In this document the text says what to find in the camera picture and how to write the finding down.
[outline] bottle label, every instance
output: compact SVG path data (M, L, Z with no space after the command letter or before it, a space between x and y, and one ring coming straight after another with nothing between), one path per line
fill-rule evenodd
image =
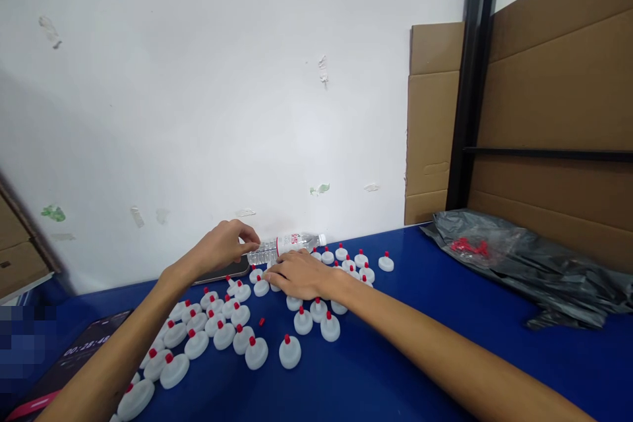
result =
M298 251L303 246L299 243L299 234L277 238L277 257L290 251Z

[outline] person's arm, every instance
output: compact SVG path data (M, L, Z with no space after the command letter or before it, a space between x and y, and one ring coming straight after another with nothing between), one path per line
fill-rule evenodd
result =
M560 394L443 324L308 252L282 255L265 279L286 294L334 300L370 324L482 421L593 421Z
M238 237L244 240L240 244ZM109 421L132 376L180 297L201 275L239 262L259 247L255 231L239 220L223 221L175 264L167 267L145 300L66 384L37 418Z

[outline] black plastic bag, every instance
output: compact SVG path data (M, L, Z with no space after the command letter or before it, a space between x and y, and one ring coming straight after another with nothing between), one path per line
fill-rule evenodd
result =
M433 215L420 227L438 246L478 274L513 288L543 312L532 330L565 325L602 328L609 313L633 312L633 276L608 270L588 257L468 209Z

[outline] left hand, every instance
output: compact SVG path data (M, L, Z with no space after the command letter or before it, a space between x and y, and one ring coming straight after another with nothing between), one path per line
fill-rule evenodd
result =
M191 249L183 260L189 262L195 278L239 262L242 255L256 251L261 241L255 230L240 220L222 221Z

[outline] plastic water bottle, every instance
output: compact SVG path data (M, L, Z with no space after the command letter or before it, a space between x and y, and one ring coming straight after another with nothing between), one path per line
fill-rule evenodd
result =
M312 249L314 247L321 247L327 244L328 242L325 238L325 234L291 234L264 241L259 246L259 249L248 253L247 256L249 264L261 265L268 262L275 262L281 254L289 251Z

